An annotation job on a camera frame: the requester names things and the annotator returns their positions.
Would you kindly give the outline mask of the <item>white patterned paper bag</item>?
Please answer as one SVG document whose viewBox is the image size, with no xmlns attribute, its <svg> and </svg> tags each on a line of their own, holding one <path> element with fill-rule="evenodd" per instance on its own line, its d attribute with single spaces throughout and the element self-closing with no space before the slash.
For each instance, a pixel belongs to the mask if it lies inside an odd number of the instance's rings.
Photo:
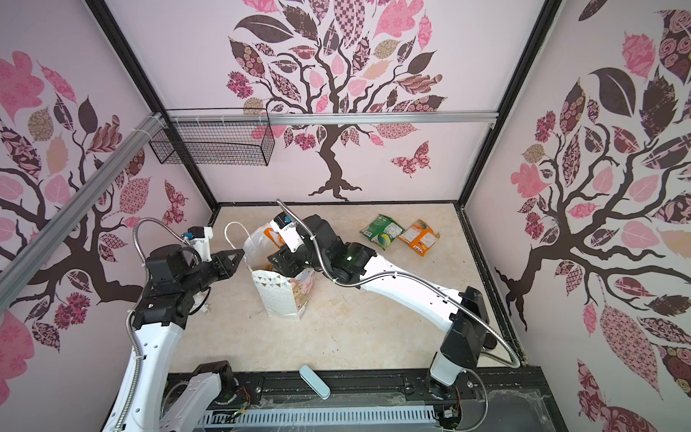
<svg viewBox="0 0 691 432">
<path fill-rule="evenodd" d="M 231 228 L 244 231 L 246 239 L 242 246 L 245 252 L 243 260 L 268 316 L 300 320 L 311 298 L 316 272 L 307 268 L 295 278 L 287 278 L 274 272 L 268 257 L 279 248 L 264 235 L 264 229 L 269 226 L 266 223 L 250 234 L 243 224 L 231 221 L 224 227 L 223 233 L 226 241 L 235 248 L 230 240 Z"/>
</svg>

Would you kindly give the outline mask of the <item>green Fox's candy bag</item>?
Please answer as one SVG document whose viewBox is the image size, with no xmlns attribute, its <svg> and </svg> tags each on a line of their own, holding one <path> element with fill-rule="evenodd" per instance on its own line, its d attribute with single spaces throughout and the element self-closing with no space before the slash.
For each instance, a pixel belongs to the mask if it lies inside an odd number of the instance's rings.
<svg viewBox="0 0 691 432">
<path fill-rule="evenodd" d="M 387 250 L 402 232 L 404 230 L 399 223 L 383 214 L 379 214 L 367 227 L 360 230 L 363 236 L 382 250 Z"/>
</svg>

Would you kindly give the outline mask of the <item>orange Fox's fruits candy bag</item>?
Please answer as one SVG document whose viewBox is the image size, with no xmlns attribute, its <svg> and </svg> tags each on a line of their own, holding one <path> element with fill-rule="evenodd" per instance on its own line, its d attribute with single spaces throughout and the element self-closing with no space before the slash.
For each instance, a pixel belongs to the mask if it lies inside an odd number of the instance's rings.
<svg viewBox="0 0 691 432">
<path fill-rule="evenodd" d="M 425 221 L 418 219 L 404 230 L 398 239 L 424 257 L 437 244 L 440 236 Z"/>
</svg>

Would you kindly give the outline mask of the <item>Fox's fruits oval candy bag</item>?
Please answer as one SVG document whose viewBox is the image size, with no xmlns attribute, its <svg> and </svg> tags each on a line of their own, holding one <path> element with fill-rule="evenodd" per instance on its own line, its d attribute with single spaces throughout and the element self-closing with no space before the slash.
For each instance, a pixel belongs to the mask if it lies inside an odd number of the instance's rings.
<svg viewBox="0 0 691 432">
<path fill-rule="evenodd" d="M 284 239 L 281 236 L 281 234 L 274 230 L 271 226 L 268 228 L 264 229 L 264 235 L 270 239 L 277 248 L 282 248 L 285 245 Z"/>
</svg>

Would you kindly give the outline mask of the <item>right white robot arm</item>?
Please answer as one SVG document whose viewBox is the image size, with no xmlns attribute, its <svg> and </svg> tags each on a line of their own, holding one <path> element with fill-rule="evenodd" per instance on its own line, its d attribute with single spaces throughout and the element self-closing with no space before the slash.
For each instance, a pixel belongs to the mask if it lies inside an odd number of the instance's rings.
<svg viewBox="0 0 691 432">
<path fill-rule="evenodd" d="M 435 386 L 453 387 L 459 374 L 478 365 L 483 349 L 493 348 L 486 343 L 489 315 L 479 290 L 444 288 L 412 275 L 364 244 L 343 241 L 318 215 L 298 223 L 281 212 L 269 226 L 272 235 L 284 242 L 268 257 L 280 275 L 315 270 L 338 286 L 393 300 L 444 331 L 446 336 L 428 370 Z"/>
</svg>

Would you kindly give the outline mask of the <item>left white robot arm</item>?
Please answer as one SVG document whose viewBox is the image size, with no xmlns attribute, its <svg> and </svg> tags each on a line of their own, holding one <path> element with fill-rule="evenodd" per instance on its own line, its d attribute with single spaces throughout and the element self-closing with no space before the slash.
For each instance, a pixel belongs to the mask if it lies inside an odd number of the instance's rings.
<svg viewBox="0 0 691 432">
<path fill-rule="evenodd" d="M 143 297 L 126 320 L 132 351 L 106 431 L 192 431 L 219 397 L 239 388 L 228 361 L 198 365 L 166 409 L 167 378 L 176 347 L 194 309 L 194 295 L 233 277 L 244 256 L 223 250 L 203 261 L 191 247 L 168 245 L 144 261 Z"/>
</svg>

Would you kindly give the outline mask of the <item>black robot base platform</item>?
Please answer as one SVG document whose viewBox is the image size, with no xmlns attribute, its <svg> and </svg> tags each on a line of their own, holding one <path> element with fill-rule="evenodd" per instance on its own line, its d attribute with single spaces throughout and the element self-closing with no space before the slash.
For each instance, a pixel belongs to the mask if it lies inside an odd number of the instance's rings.
<svg viewBox="0 0 691 432">
<path fill-rule="evenodd" d="M 194 431 L 565 431 L 566 423 L 538 367 L 482 367 L 459 374 L 449 389 L 425 369 L 320 371 L 331 396 L 322 400 L 297 372 L 237 372 L 233 398 L 207 410 L 431 406 L 435 425 L 197 428 Z"/>
</svg>

